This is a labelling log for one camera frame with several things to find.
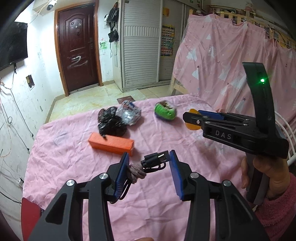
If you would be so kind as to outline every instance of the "hand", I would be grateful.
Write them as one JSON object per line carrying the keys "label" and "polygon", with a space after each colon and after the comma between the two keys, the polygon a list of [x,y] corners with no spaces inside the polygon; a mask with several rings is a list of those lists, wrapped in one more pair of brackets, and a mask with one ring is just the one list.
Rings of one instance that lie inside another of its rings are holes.
{"label": "hand", "polygon": [[[253,165],[258,171],[265,173],[270,178],[269,189],[266,194],[269,199],[280,196],[288,189],[291,180],[287,160],[256,156],[253,160]],[[242,160],[241,167],[242,188],[246,188],[250,183],[246,157]]]}
{"label": "hand", "polygon": [[154,241],[153,238],[141,238],[141,239],[137,239],[135,241]]}

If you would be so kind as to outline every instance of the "security camera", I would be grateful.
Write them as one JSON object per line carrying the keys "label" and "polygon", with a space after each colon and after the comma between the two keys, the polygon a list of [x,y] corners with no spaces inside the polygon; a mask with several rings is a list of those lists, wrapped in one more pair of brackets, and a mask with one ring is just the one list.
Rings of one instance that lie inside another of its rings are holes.
{"label": "security camera", "polygon": [[49,1],[46,10],[48,10],[48,11],[51,10],[54,7],[54,5],[56,5],[56,3],[57,3],[57,0],[51,0],[51,1]]}

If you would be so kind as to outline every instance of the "orange block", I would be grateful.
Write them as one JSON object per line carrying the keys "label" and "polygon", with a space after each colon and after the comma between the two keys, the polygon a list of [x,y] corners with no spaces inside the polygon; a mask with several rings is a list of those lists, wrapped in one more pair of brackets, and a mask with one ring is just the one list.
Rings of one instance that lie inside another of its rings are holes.
{"label": "orange block", "polygon": [[134,140],[106,135],[103,138],[99,133],[93,132],[89,138],[89,143],[92,148],[109,151],[116,154],[127,152],[130,156],[133,155]]}

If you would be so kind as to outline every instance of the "wall-mounted tv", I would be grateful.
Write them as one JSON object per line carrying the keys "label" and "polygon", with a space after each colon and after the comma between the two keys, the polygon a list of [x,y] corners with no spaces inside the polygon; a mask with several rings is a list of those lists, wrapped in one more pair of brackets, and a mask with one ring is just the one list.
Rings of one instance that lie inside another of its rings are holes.
{"label": "wall-mounted tv", "polygon": [[13,22],[0,42],[0,70],[28,57],[27,23]]}

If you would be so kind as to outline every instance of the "green ball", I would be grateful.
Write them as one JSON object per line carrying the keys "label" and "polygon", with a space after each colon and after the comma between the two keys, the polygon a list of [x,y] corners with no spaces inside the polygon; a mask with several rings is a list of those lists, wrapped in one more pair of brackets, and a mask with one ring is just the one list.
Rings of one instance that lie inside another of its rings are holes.
{"label": "green ball", "polygon": [[176,109],[167,101],[157,103],[154,108],[155,115],[161,119],[171,121],[176,118]]}

